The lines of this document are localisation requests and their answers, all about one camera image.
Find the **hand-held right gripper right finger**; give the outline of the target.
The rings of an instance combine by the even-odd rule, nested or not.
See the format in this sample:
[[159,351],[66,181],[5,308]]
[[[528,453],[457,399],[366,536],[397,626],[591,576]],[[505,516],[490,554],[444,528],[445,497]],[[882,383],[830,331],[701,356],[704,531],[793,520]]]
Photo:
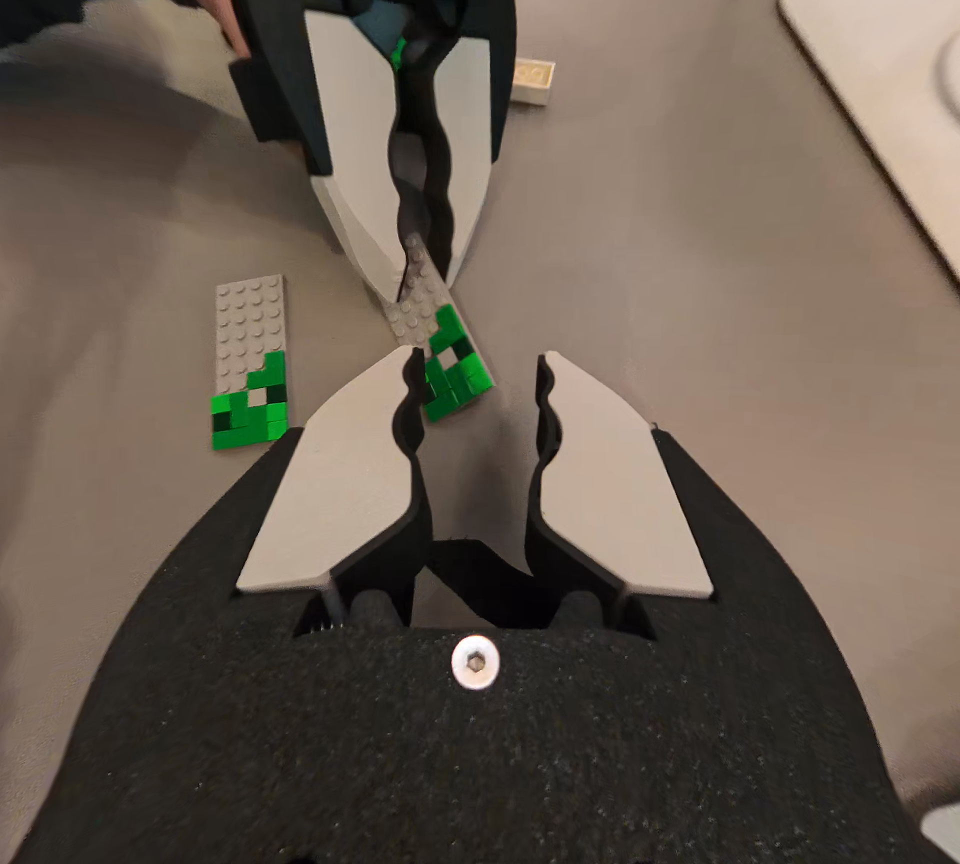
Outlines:
[[524,557],[555,601],[597,598],[646,628],[645,597],[708,602],[714,583],[656,439],[624,397],[558,351],[537,357]]

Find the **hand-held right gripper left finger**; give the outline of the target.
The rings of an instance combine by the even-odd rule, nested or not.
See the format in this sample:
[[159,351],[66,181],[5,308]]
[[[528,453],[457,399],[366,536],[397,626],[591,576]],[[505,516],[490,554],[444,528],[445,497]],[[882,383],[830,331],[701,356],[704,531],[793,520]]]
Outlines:
[[390,597],[411,623],[433,525],[417,452],[424,351],[401,345],[306,421],[236,581],[243,594],[320,590],[329,609]]

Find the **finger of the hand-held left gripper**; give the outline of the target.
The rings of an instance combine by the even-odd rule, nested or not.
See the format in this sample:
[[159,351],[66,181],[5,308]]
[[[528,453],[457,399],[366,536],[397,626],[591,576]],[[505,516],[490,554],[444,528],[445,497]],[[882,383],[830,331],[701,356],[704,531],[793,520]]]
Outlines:
[[349,262],[383,303],[403,295],[410,247],[425,231],[425,204],[391,163],[399,121],[392,54],[409,8],[371,8],[352,18],[307,9],[304,25],[331,170],[311,185]]
[[483,210],[494,162],[491,51],[484,38],[426,45],[405,64],[410,133],[425,161],[427,251],[446,283],[456,281]]

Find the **grey studded plate green tiles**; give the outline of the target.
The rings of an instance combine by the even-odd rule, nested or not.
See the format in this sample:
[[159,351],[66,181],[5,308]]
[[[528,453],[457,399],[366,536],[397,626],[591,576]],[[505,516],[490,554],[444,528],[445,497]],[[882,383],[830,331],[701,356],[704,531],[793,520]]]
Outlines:
[[384,311],[397,342],[423,351],[422,407],[435,424],[478,401],[496,383],[423,237],[413,232],[403,245],[406,270],[399,297]]
[[211,446],[268,444],[290,426],[285,280],[280,273],[219,285],[215,294]]

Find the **long white brick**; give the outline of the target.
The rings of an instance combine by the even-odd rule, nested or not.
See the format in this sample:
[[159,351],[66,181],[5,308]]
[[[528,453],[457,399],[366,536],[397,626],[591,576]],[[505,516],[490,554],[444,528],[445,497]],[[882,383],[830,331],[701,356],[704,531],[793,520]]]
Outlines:
[[518,56],[514,60],[510,88],[512,104],[546,107],[549,103],[556,62]]

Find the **white rounded tray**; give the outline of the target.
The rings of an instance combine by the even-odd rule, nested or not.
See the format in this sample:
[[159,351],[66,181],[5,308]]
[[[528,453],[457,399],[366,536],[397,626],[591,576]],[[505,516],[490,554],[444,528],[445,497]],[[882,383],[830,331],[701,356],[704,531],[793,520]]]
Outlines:
[[959,0],[777,0],[937,252],[959,275]]

